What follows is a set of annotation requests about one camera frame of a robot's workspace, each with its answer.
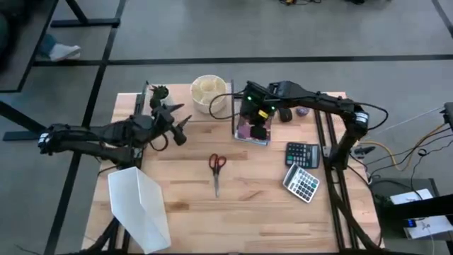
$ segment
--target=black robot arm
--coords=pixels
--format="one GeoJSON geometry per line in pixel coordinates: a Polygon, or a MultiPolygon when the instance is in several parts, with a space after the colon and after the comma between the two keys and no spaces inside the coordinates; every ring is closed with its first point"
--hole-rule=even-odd
{"type": "Polygon", "coordinates": [[[269,84],[263,88],[259,84],[247,81],[243,92],[241,116],[247,118],[252,127],[252,136],[256,138],[266,120],[277,108],[304,106],[326,113],[339,115],[346,126],[346,132],[337,147],[330,150],[329,162],[335,169],[344,170],[348,167],[348,156],[354,144],[368,131],[369,115],[354,101],[341,97],[333,97],[321,92],[311,92],[291,81],[269,84]]]}
{"type": "Polygon", "coordinates": [[[173,133],[177,145],[185,143],[183,127],[191,116],[173,126],[175,119],[171,115],[182,106],[157,106],[151,115],[131,115],[102,127],[54,124],[41,134],[38,147],[41,154],[72,151],[111,160],[120,166],[132,166],[141,149],[168,131],[173,133]]]}

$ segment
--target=shoe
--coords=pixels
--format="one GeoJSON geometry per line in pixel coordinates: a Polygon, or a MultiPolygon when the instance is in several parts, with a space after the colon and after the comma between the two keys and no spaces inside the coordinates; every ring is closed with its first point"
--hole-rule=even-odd
{"type": "Polygon", "coordinates": [[[80,58],[80,53],[77,53],[74,56],[68,57],[67,60],[78,60],[79,58],[80,58]]]}
{"type": "Polygon", "coordinates": [[[67,46],[57,43],[50,51],[49,58],[52,62],[66,60],[80,53],[79,46],[67,46]]]}

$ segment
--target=transparent container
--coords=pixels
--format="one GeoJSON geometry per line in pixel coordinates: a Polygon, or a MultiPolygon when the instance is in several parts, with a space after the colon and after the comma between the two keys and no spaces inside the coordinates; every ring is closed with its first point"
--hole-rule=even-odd
{"type": "Polygon", "coordinates": [[[145,254],[170,247],[161,187],[137,167],[108,175],[112,214],[145,254]]]}

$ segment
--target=black calculator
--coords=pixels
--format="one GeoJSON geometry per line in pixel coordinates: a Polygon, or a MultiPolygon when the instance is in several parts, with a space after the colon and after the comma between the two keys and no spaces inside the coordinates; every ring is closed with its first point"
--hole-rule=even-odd
{"type": "Polygon", "coordinates": [[[304,169],[317,169],[319,166],[320,150],[317,144],[302,144],[288,142],[286,145],[285,164],[296,164],[304,169]]]}

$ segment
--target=purple object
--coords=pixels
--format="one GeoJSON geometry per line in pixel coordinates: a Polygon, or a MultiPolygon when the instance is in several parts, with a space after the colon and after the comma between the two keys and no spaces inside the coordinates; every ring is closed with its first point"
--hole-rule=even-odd
{"type": "Polygon", "coordinates": [[[296,114],[299,117],[304,117],[305,115],[309,114],[310,109],[305,108],[305,107],[297,107],[296,108],[296,114]]]}

